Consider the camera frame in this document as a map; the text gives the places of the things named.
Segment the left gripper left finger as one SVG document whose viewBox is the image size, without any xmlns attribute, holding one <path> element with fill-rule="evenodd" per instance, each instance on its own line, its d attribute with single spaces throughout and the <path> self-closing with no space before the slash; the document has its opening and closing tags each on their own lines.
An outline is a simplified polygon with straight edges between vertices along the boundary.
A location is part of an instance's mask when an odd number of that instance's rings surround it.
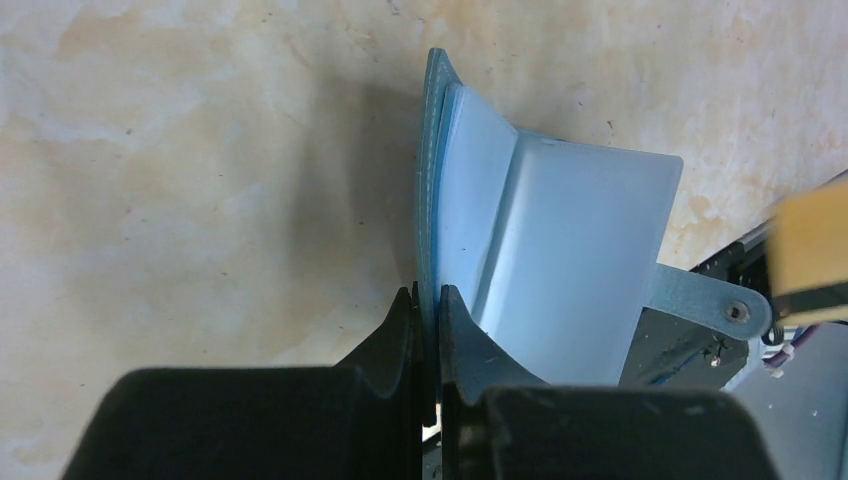
<svg viewBox="0 0 848 480">
<path fill-rule="evenodd" d="M 331 462 L 335 479 L 421 477 L 418 303 L 400 288 L 377 329 L 339 361 Z"/>
</svg>

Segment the gold credit card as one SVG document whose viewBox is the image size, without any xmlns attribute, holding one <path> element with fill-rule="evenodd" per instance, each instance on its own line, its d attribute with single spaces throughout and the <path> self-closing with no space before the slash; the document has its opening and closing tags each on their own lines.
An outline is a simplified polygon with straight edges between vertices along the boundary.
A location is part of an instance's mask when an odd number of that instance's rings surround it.
<svg viewBox="0 0 848 480">
<path fill-rule="evenodd" d="M 847 181 L 779 203 L 769 222 L 767 263 L 777 324 L 847 318 Z"/>
</svg>

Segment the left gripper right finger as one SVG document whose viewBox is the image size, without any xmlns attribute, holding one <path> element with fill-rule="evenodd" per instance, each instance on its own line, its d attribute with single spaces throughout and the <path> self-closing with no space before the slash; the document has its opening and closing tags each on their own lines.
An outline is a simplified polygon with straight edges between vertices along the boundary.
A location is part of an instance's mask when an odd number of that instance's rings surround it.
<svg viewBox="0 0 848 480">
<path fill-rule="evenodd" d="M 519 392 L 546 383 L 477 325 L 454 285 L 441 288 L 438 312 L 441 457 L 444 479 L 499 479 L 509 422 L 489 390 Z"/>
</svg>

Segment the blue card holder wallet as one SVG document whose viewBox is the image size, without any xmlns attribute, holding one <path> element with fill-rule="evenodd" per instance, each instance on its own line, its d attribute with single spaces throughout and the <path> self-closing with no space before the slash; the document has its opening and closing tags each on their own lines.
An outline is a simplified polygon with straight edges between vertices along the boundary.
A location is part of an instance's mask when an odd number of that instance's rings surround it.
<svg viewBox="0 0 848 480">
<path fill-rule="evenodd" d="M 431 49 L 416 194 L 429 406 L 442 406 L 445 285 L 545 383 L 620 385 L 683 169 L 677 156 L 517 127 Z"/>
</svg>

